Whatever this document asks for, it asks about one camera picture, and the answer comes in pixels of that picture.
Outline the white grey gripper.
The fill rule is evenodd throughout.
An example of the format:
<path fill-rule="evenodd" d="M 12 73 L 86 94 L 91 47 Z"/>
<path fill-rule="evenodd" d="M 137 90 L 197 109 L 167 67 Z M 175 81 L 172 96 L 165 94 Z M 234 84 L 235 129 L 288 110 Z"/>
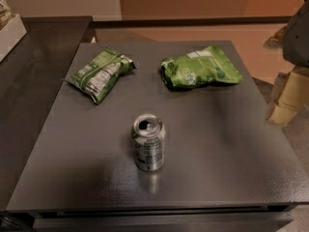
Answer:
<path fill-rule="evenodd" d="M 297 66 L 289 73 L 280 72 L 271 91 L 267 120 L 280 126 L 287 125 L 309 102 L 309 0 L 304 2 L 287 26 L 265 41 L 268 47 L 282 45 L 284 59 Z"/>

